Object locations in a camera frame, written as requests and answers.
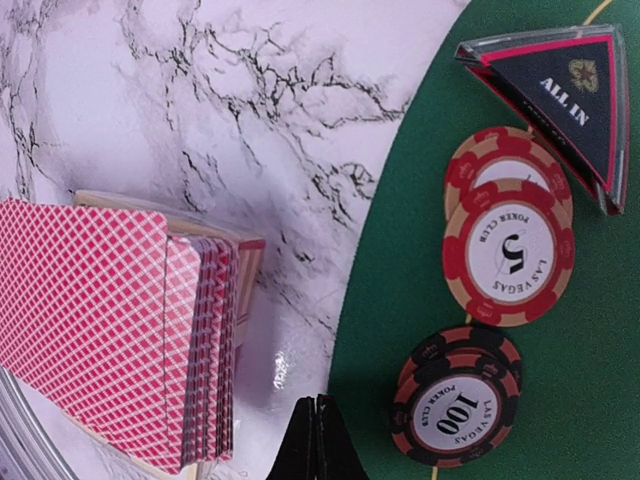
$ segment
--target deck of cards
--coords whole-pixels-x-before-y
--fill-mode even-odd
[[[0,204],[0,364],[169,474],[233,452],[233,371],[265,242],[78,192]]]

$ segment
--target red trim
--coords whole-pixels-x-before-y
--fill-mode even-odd
[[[607,41],[609,48],[609,88],[611,89],[611,139],[609,141],[609,181],[605,190],[611,192],[613,189],[613,173],[616,164],[616,144],[618,140],[618,72],[616,71],[616,59],[613,51],[613,37]]]
[[[531,53],[548,52],[550,50],[559,50],[561,48],[577,47],[581,45],[592,45],[594,43],[612,42],[610,35],[601,35],[599,37],[588,38],[572,38],[569,40],[561,40],[558,42],[542,43],[538,45],[528,45],[526,47],[511,48],[509,50],[501,50],[499,52],[487,53],[482,56],[482,64],[488,67],[494,60],[503,60],[505,58],[520,57]]]
[[[590,38],[574,38],[574,39],[570,39],[570,40],[563,40],[563,41],[559,41],[559,42],[553,42],[553,43],[545,43],[542,45],[530,45],[527,47],[519,47],[519,48],[512,48],[510,50],[503,50],[500,52],[495,52],[495,53],[490,53],[490,54],[486,54],[482,57],[482,64],[485,65],[486,67],[490,67],[490,64],[492,61],[494,60],[502,60],[505,58],[512,58],[512,57],[516,57],[516,56],[523,56],[523,55],[529,55],[529,54],[533,54],[533,53],[541,53],[541,52],[547,52],[547,51],[551,51],[551,50],[558,50],[561,48],[568,48],[568,47],[575,47],[575,46],[581,46],[581,45],[593,45],[596,43],[606,43],[607,44],[607,48],[609,50],[609,69],[610,69],[610,77],[609,77],[609,88],[611,90],[610,94],[610,101],[611,101],[611,119],[610,119],[610,139],[609,139],[609,169],[607,171],[607,181],[605,182],[605,180],[602,178],[602,176],[594,169],[591,167],[591,162],[589,162],[589,160],[587,160],[587,158],[584,156],[584,154],[580,151],[579,148],[576,147],[576,145],[567,138],[567,140],[569,141],[569,143],[571,144],[571,146],[573,147],[573,149],[578,152],[578,155],[580,155],[580,157],[587,163],[587,165],[589,165],[590,170],[593,172],[593,174],[600,180],[601,184],[604,186],[604,189],[607,193],[610,193],[612,188],[613,188],[613,174],[614,174],[614,169],[615,169],[615,160],[616,160],[616,140],[617,140],[617,133],[618,133],[618,105],[617,105],[617,72],[616,72],[616,64],[615,64],[615,56],[614,56],[614,50],[613,50],[613,37],[610,35],[601,35],[599,37],[590,37]],[[476,74],[478,76],[478,74],[476,73],[476,70],[480,70],[477,68],[470,68],[470,70]],[[480,78],[482,79],[482,81],[489,86],[489,88],[491,88],[491,90],[493,90],[499,97],[501,97],[503,99],[503,101],[505,101],[512,109],[514,109],[516,112],[519,112],[519,109],[515,108],[514,105],[508,100],[506,99],[506,97],[504,95],[502,95],[502,93],[500,93],[498,90],[496,90],[495,87],[493,87],[493,85],[489,84],[486,80],[484,80],[481,76]],[[558,126],[546,115],[544,114],[544,112],[542,112],[545,119],[554,126],[554,128],[556,130],[562,131],[560,128],[558,128]],[[523,115],[522,113],[520,113],[520,116],[522,116],[525,120],[528,120],[527,117],[525,115]],[[581,180],[581,183],[583,185],[587,185],[584,181]]]

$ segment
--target stack of poker chips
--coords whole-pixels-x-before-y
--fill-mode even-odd
[[[0,204],[0,364],[177,474],[232,455],[235,333],[255,278],[241,258],[261,259],[264,241],[144,210]]]
[[[575,261],[573,202],[562,168],[528,132],[466,140],[445,178],[444,273],[475,320],[537,320],[565,291]]]
[[[455,468],[500,445],[522,389],[515,346],[488,327],[441,331],[411,353],[392,408],[397,447],[425,465]]]
[[[443,267],[474,326],[422,342],[398,381],[392,411],[397,447],[454,468],[509,435],[522,389],[522,360],[493,327],[547,313],[575,261],[573,201],[555,158],[529,132],[489,128],[454,153],[445,177]]]

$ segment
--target black triangle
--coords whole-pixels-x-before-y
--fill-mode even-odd
[[[607,213],[621,213],[629,93],[619,27],[571,27],[464,42],[457,59],[554,147]]]

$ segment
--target poker table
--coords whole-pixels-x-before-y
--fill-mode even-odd
[[[390,434],[398,373],[414,346],[464,323],[442,273],[443,182],[456,147],[484,128],[526,124],[453,60],[462,40],[581,24],[596,2],[473,0],[426,74],[389,155],[344,304],[329,392],[372,480],[429,478]],[[616,0],[595,23],[627,42],[632,132],[640,95],[640,3]],[[575,179],[576,265],[540,320],[506,331],[524,359],[511,435],[440,479],[637,478],[640,465],[640,169],[632,133],[625,214],[605,217]]]

